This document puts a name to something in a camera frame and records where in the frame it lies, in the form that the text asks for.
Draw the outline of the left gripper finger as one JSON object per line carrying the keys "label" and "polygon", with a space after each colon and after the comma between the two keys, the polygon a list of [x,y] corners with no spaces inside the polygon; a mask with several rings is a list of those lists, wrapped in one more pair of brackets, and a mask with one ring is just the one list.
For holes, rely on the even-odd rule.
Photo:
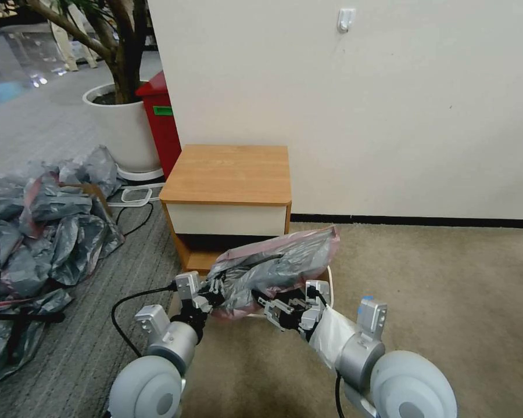
{"label": "left gripper finger", "polygon": [[211,314],[214,309],[220,308],[225,303],[222,296],[195,296],[193,306],[204,314]]}
{"label": "left gripper finger", "polygon": [[227,271],[210,271],[202,285],[202,294],[213,296],[225,296],[225,282],[227,281]]}

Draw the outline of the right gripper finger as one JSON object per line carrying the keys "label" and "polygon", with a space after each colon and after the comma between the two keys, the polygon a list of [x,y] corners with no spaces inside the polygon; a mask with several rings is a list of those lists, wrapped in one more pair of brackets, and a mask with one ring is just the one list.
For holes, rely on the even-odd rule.
{"label": "right gripper finger", "polygon": [[259,306],[259,312],[266,314],[293,314],[295,309],[279,299],[272,299],[264,294],[253,294],[254,302]]}
{"label": "right gripper finger", "polygon": [[280,331],[294,330],[295,317],[284,311],[264,312],[265,318]]}

